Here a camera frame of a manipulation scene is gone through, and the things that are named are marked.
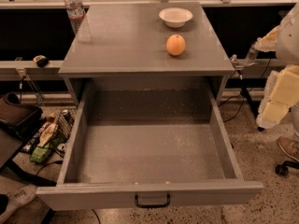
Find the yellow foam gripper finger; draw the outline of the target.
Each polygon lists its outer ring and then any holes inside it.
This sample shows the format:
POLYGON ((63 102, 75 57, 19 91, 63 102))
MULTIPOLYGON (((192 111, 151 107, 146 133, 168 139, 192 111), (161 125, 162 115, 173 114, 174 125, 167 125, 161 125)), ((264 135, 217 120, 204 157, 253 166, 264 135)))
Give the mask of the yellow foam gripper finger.
POLYGON ((256 123, 270 129, 278 125, 298 102, 299 66, 287 65, 280 72, 272 71, 263 90, 256 123))
POLYGON ((277 47, 277 34, 278 27, 276 26, 267 35, 257 39, 255 48, 262 52, 275 51, 277 47))

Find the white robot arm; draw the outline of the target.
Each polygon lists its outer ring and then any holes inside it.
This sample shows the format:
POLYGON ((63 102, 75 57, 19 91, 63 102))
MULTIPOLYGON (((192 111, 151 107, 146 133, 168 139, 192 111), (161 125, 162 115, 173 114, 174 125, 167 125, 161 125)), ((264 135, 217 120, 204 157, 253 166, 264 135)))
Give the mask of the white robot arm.
POLYGON ((259 38, 255 48, 263 52, 274 51, 286 64, 280 72, 270 73, 258 109, 256 123, 270 129, 299 102, 299 4, 288 12, 280 25, 259 38))

